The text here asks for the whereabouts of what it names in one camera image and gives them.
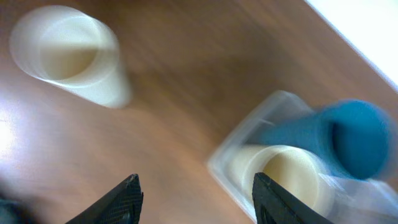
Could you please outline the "blue cup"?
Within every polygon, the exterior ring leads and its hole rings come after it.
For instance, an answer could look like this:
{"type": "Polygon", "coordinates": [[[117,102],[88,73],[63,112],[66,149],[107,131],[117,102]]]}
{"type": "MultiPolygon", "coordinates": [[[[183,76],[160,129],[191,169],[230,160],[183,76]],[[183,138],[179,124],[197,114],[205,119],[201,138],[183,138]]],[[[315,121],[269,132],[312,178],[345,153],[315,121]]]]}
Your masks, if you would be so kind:
{"type": "Polygon", "coordinates": [[[380,107],[344,100],[273,127],[261,127],[249,141],[307,150],[322,160],[331,175],[365,180],[382,176],[389,167],[396,134],[394,120],[380,107]]]}

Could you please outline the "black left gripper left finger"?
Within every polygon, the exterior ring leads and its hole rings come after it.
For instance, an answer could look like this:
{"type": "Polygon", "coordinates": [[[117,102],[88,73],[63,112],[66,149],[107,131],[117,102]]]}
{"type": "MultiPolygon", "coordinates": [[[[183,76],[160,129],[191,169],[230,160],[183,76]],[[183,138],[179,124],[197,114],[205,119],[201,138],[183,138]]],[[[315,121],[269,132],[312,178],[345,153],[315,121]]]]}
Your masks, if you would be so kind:
{"type": "Polygon", "coordinates": [[[131,174],[67,224],[138,224],[143,199],[139,176],[131,174]]]}

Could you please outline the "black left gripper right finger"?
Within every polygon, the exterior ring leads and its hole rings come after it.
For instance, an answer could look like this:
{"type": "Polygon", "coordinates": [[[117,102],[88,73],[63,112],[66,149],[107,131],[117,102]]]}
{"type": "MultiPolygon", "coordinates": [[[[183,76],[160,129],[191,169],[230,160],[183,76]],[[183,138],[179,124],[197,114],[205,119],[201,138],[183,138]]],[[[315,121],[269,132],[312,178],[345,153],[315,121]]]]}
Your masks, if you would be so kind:
{"type": "Polygon", "coordinates": [[[331,224],[268,175],[254,175],[252,199],[257,224],[331,224]]]}

